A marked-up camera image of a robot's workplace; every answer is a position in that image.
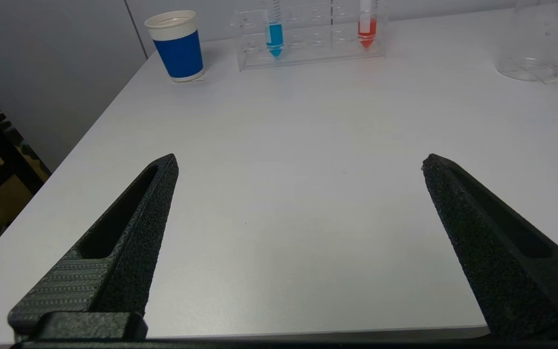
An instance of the blue liquid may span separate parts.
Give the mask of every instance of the blue liquid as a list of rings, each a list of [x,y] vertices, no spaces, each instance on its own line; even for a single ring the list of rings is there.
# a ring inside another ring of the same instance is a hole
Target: blue liquid
[[[283,26],[281,23],[270,24],[268,26],[266,45],[270,54],[275,58],[279,58],[281,51],[283,51]]]

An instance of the gray wall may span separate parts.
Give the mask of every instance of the gray wall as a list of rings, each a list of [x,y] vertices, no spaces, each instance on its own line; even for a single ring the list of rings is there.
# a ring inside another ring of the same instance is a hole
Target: gray wall
[[[0,0],[0,108],[51,170],[144,62],[123,0]]]
[[[202,41],[230,37],[229,22],[238,0],[128,0],[130,11],[148,55],[156,48],[143,23],[168,11],[191,9],[199,15]],[[516,0],[387,0],[390,20],[445,16],[513,7]]]

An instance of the textured gripper pad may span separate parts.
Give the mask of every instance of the textured gripper pad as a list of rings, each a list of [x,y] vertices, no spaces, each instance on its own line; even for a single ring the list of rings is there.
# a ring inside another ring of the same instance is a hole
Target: textured gripper pad
[[[9,312],[17,338],[48,312],[145,313],[177,173],[173,154],[141,172]]]
[[[492,335],[558,339],[558,246],[456,163],[423,173]]]

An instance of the red liquid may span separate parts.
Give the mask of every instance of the red liquid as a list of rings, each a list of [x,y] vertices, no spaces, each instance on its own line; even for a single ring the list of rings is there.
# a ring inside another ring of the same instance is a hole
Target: red liquid
[[[374,43],[374,38],[376,38],[376,31],[378,31],[378,20],[375,18],[371,19],[369,23],[369,32],[363,33],[361,31],[361,21],[358,22],[358,38],[361,42],[361,45],[365,47],[365,49],[369,49],[371,44]]]

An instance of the test tube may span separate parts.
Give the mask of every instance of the test tube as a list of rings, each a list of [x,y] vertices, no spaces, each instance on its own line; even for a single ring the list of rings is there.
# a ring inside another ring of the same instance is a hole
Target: test tube
[[[269,0],[266,13],[266,45],[275,58],[283,51],[283,25],[281,24],[281,0]]]
[[[358,38],[369,49],[378,31],[378,0],[361,0],[361,16],[358,21]]]

